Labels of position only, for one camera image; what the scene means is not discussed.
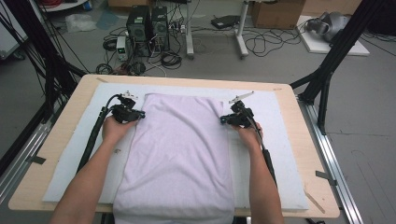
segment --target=white board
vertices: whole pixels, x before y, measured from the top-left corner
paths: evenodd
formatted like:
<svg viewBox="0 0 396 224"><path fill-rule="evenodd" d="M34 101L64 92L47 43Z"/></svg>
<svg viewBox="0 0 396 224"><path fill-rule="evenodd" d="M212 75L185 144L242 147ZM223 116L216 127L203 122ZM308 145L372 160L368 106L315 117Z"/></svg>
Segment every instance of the white board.
<svg viewBox="0 0 396 224"><path fill-rule="evenodd" d="M189 95L212 97L224 104L224 115L231 114L229 101L236 95L245 94L255 90L228 90L213 88L184 88L172 86L132 85L102 83L98 86L90 104L79 121L75 132L64 150L55 174L49 183L49 188L44 196L45 202L59 202L64 191L76 174L76 170L91 133L93 124L107 100L114 94L129 91L138 96L134 109L141 109L145 94L163 93L172 95ZM246 107L253 110L254 118L263 128L264 144L269 149L276 173L276 181L282 208L293 210L308 209L308 203L304 195L304 189L299 176L296 162L290 147L289 138L282 119L276 95L271 91L255 91L255 93L243 100ZM118 153L113 154L107 169L105 186L99 200L100 203L113 203L120 185L123 168L128 158L129 147L134 135L134 128L122 139L116 148ZM102 134L99 133L94 150L102 142ZM235 207L249 208L248 183L249 183L249 158L248 150L240 141L236 131L229 129L230 141L230 164L233 175L233 193Z"/></svg>
<svg viewBox="0 0 396 224"><path fill-rule="evenodd" d="M300 33L306 49L310 53L328 53L331 48L329 47L329 43L326 42L321 35L317 35L315 31L306 31L304 33L304 27L298 29L299 27L301 27L301 24L310 19L313 19L313 17L300 16L300 19L297 21L297 30ZM352 47L347 55L369 56L370 52L358 40L356 41L355 46Z"/></svg>

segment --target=desk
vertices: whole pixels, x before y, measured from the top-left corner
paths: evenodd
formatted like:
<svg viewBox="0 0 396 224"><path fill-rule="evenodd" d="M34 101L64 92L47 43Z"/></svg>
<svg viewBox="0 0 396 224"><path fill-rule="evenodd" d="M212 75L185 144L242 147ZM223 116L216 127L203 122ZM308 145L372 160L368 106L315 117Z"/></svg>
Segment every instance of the desk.
<svg viewBox="0 0 396 224"><path fill-rule="evenodd" d="M241 18L239 21L239 28L235 30L236 41L238 42L238 46L241 49L241 59L248 56L248 49L245 45L245 40L242 37L242 32L244 31L245 19L248 13L248 2L256 1L256 0L247 0L243 1ZM186 45L187 45L187 57L189 59L194 58L194 46L192 44L192 31L191 31L191 0L187 0L187 23L186 23Z"/></svg>
<svg viewBox="0 0 396 224"><path fill-rule="evenodd" d="M37 156L47 159L44 164L32 163L11 200L13 210L52 211L56 203L43 203L42 198L51 181L57 162L89 104L96 87L102 82L130 83L183 87L207 87L241 90L273 91L282 111L295 160L304 184L309 209L283 211L285 217L338 217L338 205L326 179L317 177L323 172L318 153L306 127L300 107L289 85L219 80L200 80L164 77L115 77L87 75L78 84L73 96L58 118ZM97 212L111 212L111 204L98 204ZM235 208L236 216L249 216L249 209Z"/></svg>

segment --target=forearm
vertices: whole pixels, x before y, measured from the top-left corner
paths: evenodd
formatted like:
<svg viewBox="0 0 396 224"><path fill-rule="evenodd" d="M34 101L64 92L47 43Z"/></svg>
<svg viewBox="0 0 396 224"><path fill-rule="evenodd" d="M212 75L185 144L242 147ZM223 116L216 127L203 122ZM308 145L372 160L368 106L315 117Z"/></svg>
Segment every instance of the forearm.
<svg viewBox="0 0 396 224"><path fill-rule="evenodd" d="M252 223L284 223L276 184L259 146L249 149L249 199Z"/></svg>
<svg viewBox="0 0 396 224"><path fill-rule="evenodd" d="M104 142L78 172L55 208L50 223L92 223L115 143Z"/></svg>

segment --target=human arm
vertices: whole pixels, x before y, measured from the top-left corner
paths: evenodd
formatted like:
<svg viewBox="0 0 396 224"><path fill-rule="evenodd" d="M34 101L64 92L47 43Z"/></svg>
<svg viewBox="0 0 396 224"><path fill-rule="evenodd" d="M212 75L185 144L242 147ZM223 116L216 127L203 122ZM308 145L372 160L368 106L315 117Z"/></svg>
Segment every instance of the human arm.
<svg viewBox="0 0 396 224"><path fill-rule="evenodd" d="M136 123L120 124L112 116L105 120L101 146L70 182L49 223L92 223L114 146Z"/></svg>
<svg viewBox="0 0 396 224"><path fill-rule="evenodd" d="M250 157L249 200L251 223L284 223L279 193L262 155L261 143L253 128L233 126L248 149Z"/></svg>

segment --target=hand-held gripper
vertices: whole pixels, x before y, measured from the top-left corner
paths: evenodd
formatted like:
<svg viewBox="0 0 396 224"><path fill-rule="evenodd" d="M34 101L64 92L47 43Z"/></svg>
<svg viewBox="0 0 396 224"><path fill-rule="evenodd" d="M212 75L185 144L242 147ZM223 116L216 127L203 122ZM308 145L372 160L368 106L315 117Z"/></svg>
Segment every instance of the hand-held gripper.
<svg viewBox="0 0 396 224"><path fill-rule="evenodd" d="M276 184L275 171L272 164L270 152L264 146L264 143L262 141L262 135L259 128L257 127L256 121L253 118L254 115L252 110L250 108L245 108L244 103L241 101L242 98L246 98L253 93L254 91L252 93L248 93L242 96L236 96L235 99L231 100L230 103L234 103L231 106L231 110L233 111L233 113L221 116L220 123L228 123L235 126L242 126L243 128L249 128L250 126L252 126L254 128L257 137L262 145L262 155L264 156L265 163L267 164L268 170Z"/></svg>
<svg viewBox="0 0 396 224"><path fill-rule="evenodd" d="M111 100L116 98L120 100L120 105L113 105L108 108ZM108 112L114 116L114 119L118 123L127 123L130 121L135 121L137 119L143 119L146 117L146 112L141 110L134 110L133 107L135 105L134 99L137 97L132 96L128 91L124 94L116 94L113 95L108 101L106 106L102 107L101 112L99 113L98 119L93 125L90 138L88 139L87 146L85 147L84 153L82 154L81 161L79 162L77 173L81 168L88 162L90 156L92 154L93 147L95 146L96 138L99 134L99 131L102 127L102 124L105 121L105 118Z"/></svg>

